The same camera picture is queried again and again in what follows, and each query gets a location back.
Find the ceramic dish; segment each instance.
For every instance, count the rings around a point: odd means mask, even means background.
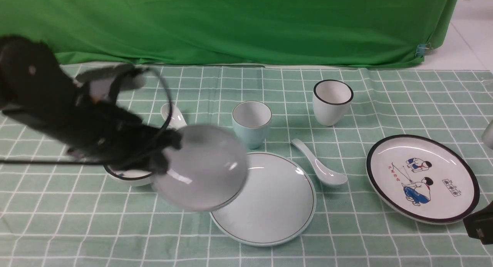
[[[251,246],[275,246],[294,239],[315,214],[317,198],[299,165],[272,153],[249,153],[250,173],[229,205],[211,212],[217,227]]]
[[[104,170],[110,174],[111,178],[128,186],[144,186],[150,184],[151,176],[150,172],[140,170],[128,170],[128,171],[113,171],[108,166],[104,166]]]
[[[384,202],[418,222],[458,222],[479,202],[471,168],[451,149],[425,137],[380,140],[368,153],[366,170]]]

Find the light blue cup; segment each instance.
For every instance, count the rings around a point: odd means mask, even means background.
[[[232,112],[233,130],[248,149],[260,147],[272,123],[271,109],[259,101],[245,101]]]

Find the checkered tablecloth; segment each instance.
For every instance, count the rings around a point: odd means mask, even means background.
[[[90,65],[68,65],[75,76]],[[386,136],[429,137],[456,151],[481,187],[478,209],[493,200],[493,151],[481,134],[493,118],[493,74],[474,71],[294,70],[260,67],[157,67],[188,123],[231,129],[238,102],[259,100],[273,125],[260,150],[293,159],[298,138],[320,161],[349,174],[336,190],[312,180],[317,212],[301,237],[274,248],[241,245],[207,213],[189,213],[149,186],[129,188],[100,167],[0,168],[0,267],[491,267],[493,247],[469,239],[462,223],[416,223],[387,207],[366,177],[365,157]],[[334,127],[317,123],[312,90],[340,79],[354,90],[351,110]],[[119,104],[161,125],[166,97],[155,77]],[[7,118],[0,155],[67,159],[65,147]]]

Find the white ceramic spoon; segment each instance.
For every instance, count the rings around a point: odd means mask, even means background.
[[[169,122],[169,126],[173,127],[174,129],[179,129],[181,127],[184,127],[186,125],[186,121],[183,118],[183,115],[181,114],[180,109],[176,107],[174,104],[173,106],[173,115],[171,116],[171,122]],[[165,104],[161,107],[161,115],[163,116],[163,119],[166,119],[168,117],[169,113],[169,105]]]
[[[297,147],[308,158],[308,161],[310,161],[315,170],[315,174],[322,183],[330,187],[337,187],[347,182],[347,176],[345,174],[334,172],[328,167],[325,167],[301,140],[293,139],[291,144]]]

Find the green backdrop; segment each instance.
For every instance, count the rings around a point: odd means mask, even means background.
[[[439,47],[457,0],[0,0],[0,35],[62,64],[407,67]]]

